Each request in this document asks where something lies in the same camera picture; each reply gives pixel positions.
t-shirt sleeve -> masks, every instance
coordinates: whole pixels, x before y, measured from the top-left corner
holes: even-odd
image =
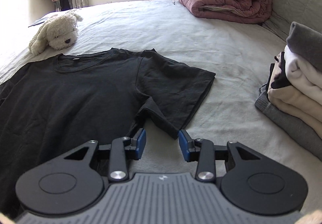
[[[21,80],[24,74],[27,72],[30,63],[27,63],[21,67],[9,80],[0,85],[0,106],[10,94],[13,87]]]
[[[140,110],[173,138],[185,128],[207,96],[215,73],[144,51],[136,89],[145,96]]]

metal bolt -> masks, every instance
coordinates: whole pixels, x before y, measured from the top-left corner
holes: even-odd
[[[121,180],[126,177],[126,173],[124,171],[113,171],[111,172],[110,177],[115,180]]]
[[[204,181],[211,180],[213,177],[214,174],[209,171],[202,171],[198,174],[198,178]]]

black t-shirt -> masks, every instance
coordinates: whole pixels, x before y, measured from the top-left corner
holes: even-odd
[[[88,140],[131,137],[147,117],[176,138],[214,77],[154,49],[27,63],[0,86],[0,212],[14,215],[21,174]]]

stuffed dog ear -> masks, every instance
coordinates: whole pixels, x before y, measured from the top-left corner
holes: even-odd
[[[38,55],[45,50],[48,44],[48,41],[46,39],[46,33],[51,21],[52,21],[52,18],[45,21],[44,24],[40,26],[38,32],[31,39],[28,48],[32,54]]]
[[[70,12],[71,15],[76,17],[76,20],[81,22],[83,20],[83,17],[81,17],[79,14],[75,13],[74,11]]]

white stuffed dog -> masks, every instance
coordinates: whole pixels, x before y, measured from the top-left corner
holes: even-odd
[[[47,45],[61,50],[74,44],[78,38],[77,22],[83,18],[74,11],[54,15],[44,22],[29,43],[32,54],[42,53]]]

